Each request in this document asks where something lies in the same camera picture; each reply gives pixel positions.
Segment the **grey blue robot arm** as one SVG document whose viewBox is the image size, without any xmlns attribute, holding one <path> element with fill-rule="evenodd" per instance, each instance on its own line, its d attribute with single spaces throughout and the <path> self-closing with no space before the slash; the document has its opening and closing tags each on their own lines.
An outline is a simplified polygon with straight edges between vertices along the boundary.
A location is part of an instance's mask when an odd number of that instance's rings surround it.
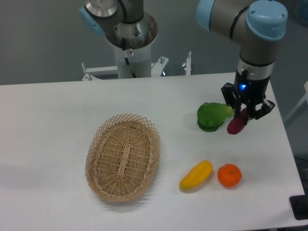
<svg viewBox="0 0 308 231">
<path fill-rule="evenodd" d="M 118 51 L 120 78 L 149 77 L 149 60 L 136 51 L 149 46 L 157 35 L 155 20 L 141 0 L 88 0 L 79 15 L 95 35 L 103 35 Z M 274 0 L 202 0 L 196 9 L 200 26 L 228 37 L 241 46 L 233 83 L 221 91 L 234 118 L 260 119 L 274 108 L 265 92 L 281 39 L 286 31 L 287 9 Z"/>
</svg>

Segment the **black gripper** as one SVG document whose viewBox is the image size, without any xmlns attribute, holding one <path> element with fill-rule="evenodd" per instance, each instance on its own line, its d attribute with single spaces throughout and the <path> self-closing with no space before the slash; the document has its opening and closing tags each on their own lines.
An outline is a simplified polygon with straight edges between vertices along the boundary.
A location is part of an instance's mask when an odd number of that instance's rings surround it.
<svg viewBox="0 0 308 231">
<path fill-rule="evenodd" d="M 246 105 L 245 125 L 249 120 L 258 120 L 269 114 L 275 107 L 272 101 L 264 100 L 270 76 L 261 80 L 242 80 L 242 75 L 236 71 L 234 84 L 226 83 L 222 88 L 222 94 L 227 106 L 234 111 L 233 118 L 240 115 L 242 104 Z"/>
</svg>

